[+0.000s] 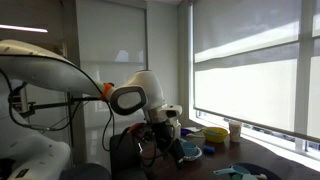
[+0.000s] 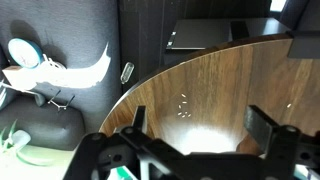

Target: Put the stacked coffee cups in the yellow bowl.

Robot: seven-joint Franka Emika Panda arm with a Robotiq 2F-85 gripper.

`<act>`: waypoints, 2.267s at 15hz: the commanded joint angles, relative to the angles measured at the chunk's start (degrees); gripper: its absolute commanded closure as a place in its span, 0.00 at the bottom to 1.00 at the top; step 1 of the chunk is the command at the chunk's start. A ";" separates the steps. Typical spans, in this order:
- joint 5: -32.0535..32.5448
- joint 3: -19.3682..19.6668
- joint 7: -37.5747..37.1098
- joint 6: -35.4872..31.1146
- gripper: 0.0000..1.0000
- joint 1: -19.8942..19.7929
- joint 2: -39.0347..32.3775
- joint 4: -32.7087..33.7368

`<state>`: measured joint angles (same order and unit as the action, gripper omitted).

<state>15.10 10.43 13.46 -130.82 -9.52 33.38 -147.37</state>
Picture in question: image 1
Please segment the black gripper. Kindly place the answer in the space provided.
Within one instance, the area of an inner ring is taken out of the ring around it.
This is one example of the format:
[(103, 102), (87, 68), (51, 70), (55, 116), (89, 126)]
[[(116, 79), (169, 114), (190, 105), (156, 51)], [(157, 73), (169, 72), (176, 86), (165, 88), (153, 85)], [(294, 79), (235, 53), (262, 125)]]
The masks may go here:
[(152, 125), (157, 148), (163, 156), (171, 155), (175, 160), (182, 160), (184, 152), (180, 140), (176, 137), (176, 128), (168, 122)]

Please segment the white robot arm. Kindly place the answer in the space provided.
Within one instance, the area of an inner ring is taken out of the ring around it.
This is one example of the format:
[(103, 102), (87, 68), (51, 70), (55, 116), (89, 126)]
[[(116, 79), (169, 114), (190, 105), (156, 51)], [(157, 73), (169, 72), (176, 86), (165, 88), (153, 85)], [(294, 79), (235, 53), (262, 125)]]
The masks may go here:
[(97, 97), (119, 115), (141, 109), (150, 124), (167, 125), (182, 113), (181, 106), (166, 103), (157, 76), (149, 70), (134, 73), (116, 87), (93, 80), (66, 58), (29, 43), (3, 40), (0, 53), (0, 157), (16, 162), (4, 180), (58, 180), (71, 154), (67, 143), (42, 135), (41, 126), (26, 123), (13, 109), (12, 91), (25, 83)]

